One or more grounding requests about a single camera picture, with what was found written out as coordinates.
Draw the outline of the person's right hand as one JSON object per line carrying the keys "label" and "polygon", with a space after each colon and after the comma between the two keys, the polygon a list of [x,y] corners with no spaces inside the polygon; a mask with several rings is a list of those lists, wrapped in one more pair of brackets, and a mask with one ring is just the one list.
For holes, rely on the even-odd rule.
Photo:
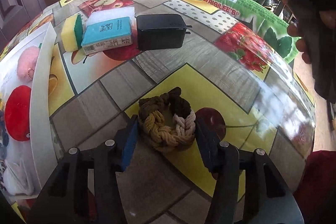
{"label": "person's right hand", "polygon": [[[335,29],[335,10],[320,11],[319,14],[321,20],[329,29]],[[300,37],[300,39],[296,41],[295,46],[297,50],[302,53],[301,58],[304,63],[311,64],[311,58],[307,49],[306,41],[304,39],[305,35],[303,34],[299,23],[291,23],[287,27],[287,33],[292,37]]]}

